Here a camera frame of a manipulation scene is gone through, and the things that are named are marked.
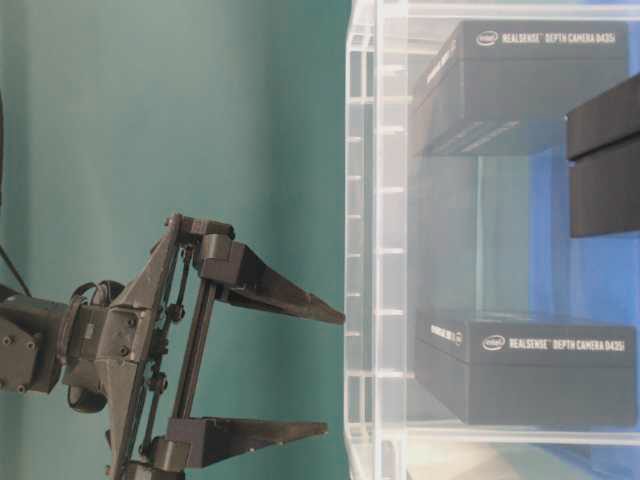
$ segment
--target cable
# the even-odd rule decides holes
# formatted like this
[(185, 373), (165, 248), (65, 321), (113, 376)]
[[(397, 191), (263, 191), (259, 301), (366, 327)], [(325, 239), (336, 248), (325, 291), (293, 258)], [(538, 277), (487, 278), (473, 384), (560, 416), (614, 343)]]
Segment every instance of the cable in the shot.
[(16, 277), (16, 280), (18, 281), (18, 283), (22, 287), (22, 290), (24, 290), (24, 293), (28, 297), (30, 297), (31, 296), (31, 292), (29, 291), (29, 288), (27, 287), (27, 284), (24, 283), (24, 280), (20, 276), (20, 273), (18, 272), (16, 267), (13, 265), (13, 262), (9, 258), (9, 255), (7, 255), (7, 252), (5, 252), (4, 248), (2, 248), (2, 245), (0, 245), (0, 256), (2, 257), (4, 262), (7, 264), (7, 267), (9, 267), (9, 270), (11, 270), (11, 273), (13, 273), (13, 276)]

